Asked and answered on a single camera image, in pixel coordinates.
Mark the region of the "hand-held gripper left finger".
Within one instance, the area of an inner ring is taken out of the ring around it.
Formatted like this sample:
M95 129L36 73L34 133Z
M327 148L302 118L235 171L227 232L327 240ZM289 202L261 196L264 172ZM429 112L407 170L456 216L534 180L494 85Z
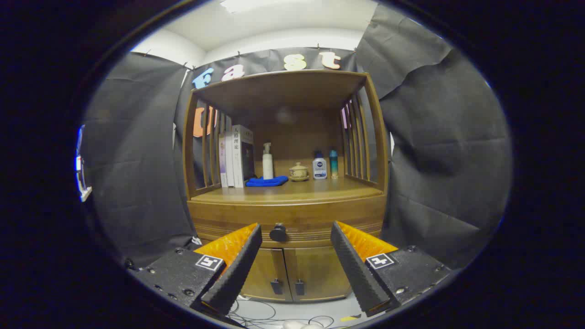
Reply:
M161 297L197 312L226 316L262 244L251 223L195 250L175 248L134 276Z

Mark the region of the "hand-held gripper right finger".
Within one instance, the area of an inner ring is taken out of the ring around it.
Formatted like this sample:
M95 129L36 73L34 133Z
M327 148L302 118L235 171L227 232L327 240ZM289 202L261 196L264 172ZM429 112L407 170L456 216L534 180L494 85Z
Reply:
M335 221L331 243L366 316L405 306L434 289L452 270L418 246L397 248Z

